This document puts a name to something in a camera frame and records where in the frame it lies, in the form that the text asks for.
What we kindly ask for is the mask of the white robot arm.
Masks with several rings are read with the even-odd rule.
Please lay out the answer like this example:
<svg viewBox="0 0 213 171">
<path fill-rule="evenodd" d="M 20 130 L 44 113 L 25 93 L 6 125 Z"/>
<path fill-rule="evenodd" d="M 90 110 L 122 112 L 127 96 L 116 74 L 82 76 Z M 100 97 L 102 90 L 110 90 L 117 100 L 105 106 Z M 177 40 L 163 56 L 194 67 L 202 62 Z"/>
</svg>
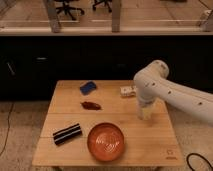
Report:
<svg viewBox="0 0 213 171">
<path fill-rule="evenodd" d="M 139 117 L 148 118 L 157 98 L 213 125 L 213 94 L 186 87 L 167 79 L 169 67 L 154 60 L 134 76 Z"/>
</svg>

